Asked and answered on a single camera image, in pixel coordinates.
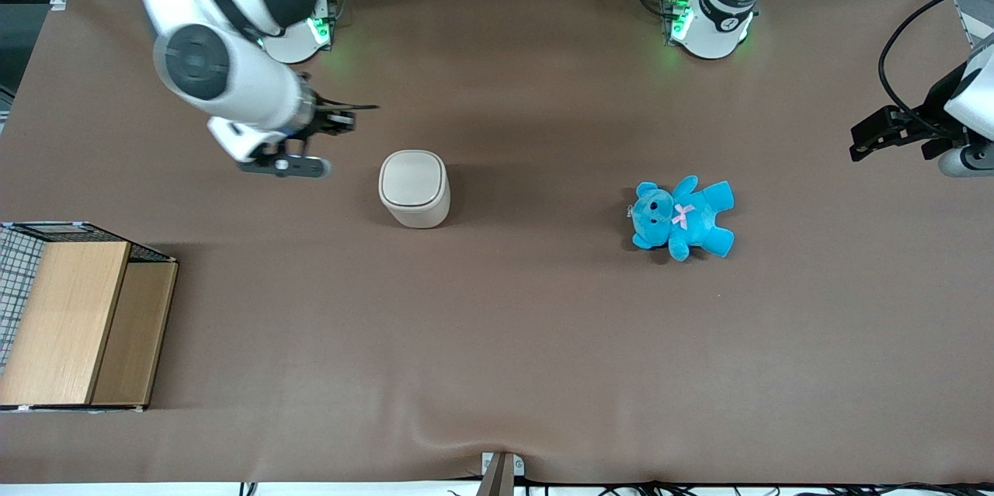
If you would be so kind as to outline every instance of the white lid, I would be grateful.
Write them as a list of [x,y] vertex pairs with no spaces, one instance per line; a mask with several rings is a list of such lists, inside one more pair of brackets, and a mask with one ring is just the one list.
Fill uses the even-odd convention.
[[397,207],[422,207],[436,202],[445,187],[445,167],[429,151],[398,151],[380,169],[380,197]]

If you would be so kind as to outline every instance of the wire mesh basket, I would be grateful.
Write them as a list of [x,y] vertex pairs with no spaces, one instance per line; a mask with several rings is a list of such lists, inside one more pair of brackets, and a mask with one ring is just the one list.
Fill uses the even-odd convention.
[[[0,376],[7,367],[28,295],[47,242],[127,241],[90,223],[39,221],[0,224]],[[128,262],[174,262],[174,258],[131,242]]]

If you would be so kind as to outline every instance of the brown tablecloth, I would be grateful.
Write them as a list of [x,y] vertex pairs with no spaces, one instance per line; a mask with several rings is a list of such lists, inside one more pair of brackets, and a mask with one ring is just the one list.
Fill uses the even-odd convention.
[[[0,480],[464,476],[990,480],[994,180],[915,147],[849,161],[877,55],[926,0],[761,0],[731,58],[635,0],[349,0],[320,92],[328,180],[235,170],[156,78],[140,0],[68,0],[0,136],[0,217],[91,220],[180,259],[152,410],[0,415]],[[952,5],[892,54],[911,103],[962,61]],[[450,165],[401,228],[380,163]],[[636,251],[642,180],[728,179],[728,259]]]

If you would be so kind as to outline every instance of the stuffed toy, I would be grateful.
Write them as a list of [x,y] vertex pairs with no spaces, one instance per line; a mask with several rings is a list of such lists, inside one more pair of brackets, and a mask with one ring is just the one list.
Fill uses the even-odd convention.
[[690,248],[699,246],[719,258],[728,255],[735,235],[714,223],[714,217],[735,206],[728,182],[718,182],[694,193],[697,176],[688,175],[670,195],[653,182],[635,188],[638,201],[631,208],[635,225],[633,244],[642,249],[669,245],[670,255],[682,262]]

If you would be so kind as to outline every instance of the wooden box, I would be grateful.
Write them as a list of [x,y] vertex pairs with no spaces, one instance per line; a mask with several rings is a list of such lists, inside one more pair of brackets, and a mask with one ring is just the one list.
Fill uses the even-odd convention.
[[145,408],[176,260],[88,223],[0,231],[0,410]]

